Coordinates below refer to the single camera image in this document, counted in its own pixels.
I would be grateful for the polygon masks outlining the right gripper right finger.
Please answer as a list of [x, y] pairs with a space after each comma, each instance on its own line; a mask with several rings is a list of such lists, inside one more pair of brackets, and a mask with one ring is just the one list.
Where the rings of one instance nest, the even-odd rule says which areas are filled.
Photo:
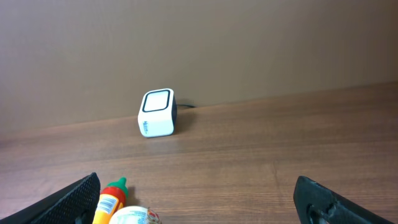
[[293, 198], [301, 223], [392, 224], [306, 176], [298, 177]]

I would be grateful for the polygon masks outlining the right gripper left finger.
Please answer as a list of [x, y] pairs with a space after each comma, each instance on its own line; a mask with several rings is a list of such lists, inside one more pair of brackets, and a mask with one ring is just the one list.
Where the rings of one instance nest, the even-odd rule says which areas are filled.
[[92, 224], [100, 198], [95, 172], [1, 219], [3, 224]]

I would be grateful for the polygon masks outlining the red sauce bottle green cap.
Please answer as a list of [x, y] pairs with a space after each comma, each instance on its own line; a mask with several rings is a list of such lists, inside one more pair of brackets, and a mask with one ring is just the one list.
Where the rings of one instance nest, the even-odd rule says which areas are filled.
[[110, 182], [99, 195], [93, 224], [108, 224], [111, 217], [125, 206], [128, 195], [125, 177]]

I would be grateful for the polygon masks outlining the green lid white jar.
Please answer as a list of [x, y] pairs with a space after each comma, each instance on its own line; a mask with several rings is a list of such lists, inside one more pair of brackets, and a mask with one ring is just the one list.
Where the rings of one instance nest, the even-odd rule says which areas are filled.
[[110, 219], [109, 224], [162, 224], [155, 211], [139, 206], [129, 206], [118, 210]]

